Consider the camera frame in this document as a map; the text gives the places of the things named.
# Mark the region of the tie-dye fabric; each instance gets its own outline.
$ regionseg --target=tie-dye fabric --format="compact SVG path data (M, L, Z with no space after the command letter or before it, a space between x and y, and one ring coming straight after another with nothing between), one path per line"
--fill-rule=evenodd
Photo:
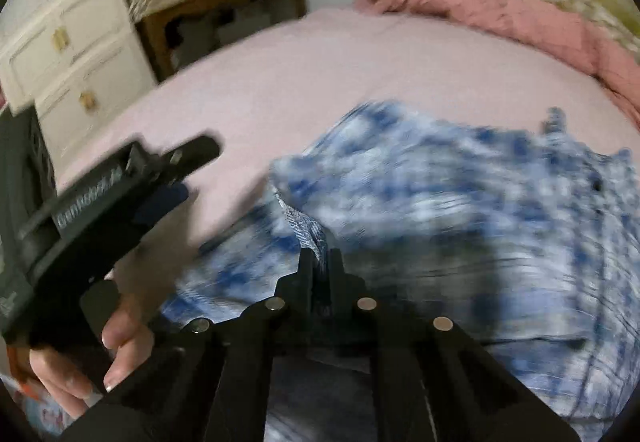
M166 318L238 315L296 270L301 246L322 271L329 236L377 298L457 321L583 440L625 405L640 372L640 199L628 150L593 153L558 109L532 135L368 103L274 161L270 179L255 208L203 247ZM314 415L271 415L268 438L322 440L290 428Z

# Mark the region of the hand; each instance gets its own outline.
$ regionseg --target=hand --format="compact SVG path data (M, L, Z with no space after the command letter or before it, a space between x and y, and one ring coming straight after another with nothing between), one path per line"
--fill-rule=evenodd
M148 359L154 345L153 333L142 323L140 306L133 295L120 300L118 309L102 330L102 343L116 350L113 364L104 376L104 387L109 392ZM94 387L68 358L46 346L31 349L28 358L21 359L22 369L37 377L71 417L78 418L87 410L84 401L94 392Z

